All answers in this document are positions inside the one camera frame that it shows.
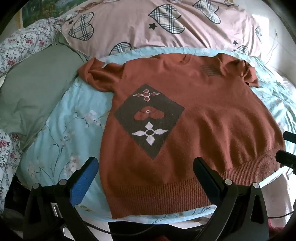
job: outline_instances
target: sweater sleeve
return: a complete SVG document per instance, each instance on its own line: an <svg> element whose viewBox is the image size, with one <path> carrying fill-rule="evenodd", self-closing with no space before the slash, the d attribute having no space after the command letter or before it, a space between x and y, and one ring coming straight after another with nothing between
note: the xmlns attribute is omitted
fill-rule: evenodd
<svg viewBox="0 0 296 241"><path fill-rule="evenodd" d="M122 77L124 65L109 63L102 68L104 62L92 58L78 69L78 75L95 89L103 92L114 92L116 85Z"/></svg>
<svg viewBox="0 0 296 241"><path fill-rule="evenodd" d="M231 74L241 76L244 82L253 87L259 87L255 68L245 60L239 60L227 54L219 54L219 59Z"/></svg>

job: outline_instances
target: light blue bedsheet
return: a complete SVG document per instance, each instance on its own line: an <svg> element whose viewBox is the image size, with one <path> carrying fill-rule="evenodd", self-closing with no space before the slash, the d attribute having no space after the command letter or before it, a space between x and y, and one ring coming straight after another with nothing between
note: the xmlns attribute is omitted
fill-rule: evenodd
<svg viewBox="0 0 296 241"><path fill-rule="evenodd" d="M215 56L218 53L226 53L246 60L255 66L260 84L260 88L252 88L252 91L270 110L277 123L280 123L282 131L296 133L296 108L290 93L281 84L282 78L271 73L258 58L210 49L146 47L108 56L101 60L106 63L123 64L132 59L150 57L160 53L188 53L198 56ZM102 134L111 108L112 97L112 93L99 92L77 78L51 113L35 142L23 154L17 170L19 180L29 188L36 182L43 186L56 184L60 179L69 178L89 156L99 159ZM295 153L295 146L287 143L287 151ZM260 185L264 186L267 183L268 180L265 180ZM80 214L89 218L114 221L111 219L99 174L82 203L76 208ZM173 223L210 214L214 209L215 206L208 206L176 214L129 216L121 220L158 224Z"/></svg>

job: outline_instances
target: black star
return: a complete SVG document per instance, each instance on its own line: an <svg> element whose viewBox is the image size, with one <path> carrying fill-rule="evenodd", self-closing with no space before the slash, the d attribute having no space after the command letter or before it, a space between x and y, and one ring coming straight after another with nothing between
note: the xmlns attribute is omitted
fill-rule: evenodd
<svg viewBox="0 0 296 241"><path fill-rule="evenodd" d="M153 24L149 24L149 28L151 28L151 29L155 29L157 26L155 25L155 23L153 23Z"/></svg>

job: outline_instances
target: sweater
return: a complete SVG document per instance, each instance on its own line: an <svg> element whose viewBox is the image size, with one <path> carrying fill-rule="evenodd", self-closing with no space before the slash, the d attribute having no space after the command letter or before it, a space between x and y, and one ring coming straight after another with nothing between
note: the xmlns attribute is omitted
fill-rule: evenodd
<svg viewBox="0 0 296 241"><path fill-rule="evenodd" d="M258 80L246 61L171 53L103 65L93 58L78 74L114 93L99 157L112 218L208 205L196 157L239 185L279 168L282 133L251 91Z"/></svg>

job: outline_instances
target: black cable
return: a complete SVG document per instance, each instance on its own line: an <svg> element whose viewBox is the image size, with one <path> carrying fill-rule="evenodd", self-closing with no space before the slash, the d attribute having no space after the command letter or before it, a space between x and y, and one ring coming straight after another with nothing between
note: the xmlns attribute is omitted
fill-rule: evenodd
<svg viewBox="0 0 296 241"><path fill-rule="evenodd" d="M153 225L153 226L151 226L151 227L149 227L149 228L147 228L147 229L145 229L145 230L143 230L143 231L141 231L141 232L139 232L139 233L135 233L135 234L117 234L117 233L112 233L112 232L109 232L109 231L107 231L107 230L101 229L101 228L99 228L99 227L97 227L97 226L94 226L94 225L92 225L92 224L90 224L90 223L88 223L88 222L86 222L86 221L84 221L84 223L85 223L88 227L91 227L91 228L96 229L96 230L98 230L98 231L101 231L101 232L103 232L103 233L111 234L111 235L113 235L113 236L122 236L122 237L132 237L132 236L137 236L137 235L140 235L140 234L143 234L143 233L147 232L148 230L154 228L154 226L155 226L155 225Z"/></svg>
<svg viewBox="0 0 296 241"><path fill-rule="evenodd" d="M290 213L287 213L287 214L285 214L285 215L283 215L283 216L278 216L278 217L268 217L268 219L283 218L283 217L286 217L286 216L288 216L288 215L290 215L290 214L292 214L292 213L293 213L293 211L290 212Z"/></svg>

